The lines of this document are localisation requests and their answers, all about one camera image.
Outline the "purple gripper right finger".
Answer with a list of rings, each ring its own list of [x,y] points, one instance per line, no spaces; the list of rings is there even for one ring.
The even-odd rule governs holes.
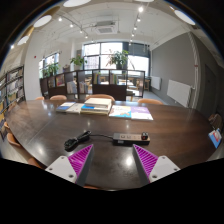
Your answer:
[[[157,181],[180,170],[167,156],[156,156],[136,144],[133,145],[133,157],[143,185]]]

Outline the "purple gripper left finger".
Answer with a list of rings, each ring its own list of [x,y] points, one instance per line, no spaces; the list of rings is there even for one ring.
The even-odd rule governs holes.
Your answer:
[[[58,157],[46,168],[46,171],[79,186],[83,186],[86,182],[93,154],[94,145],[91,144],[69,157]]]

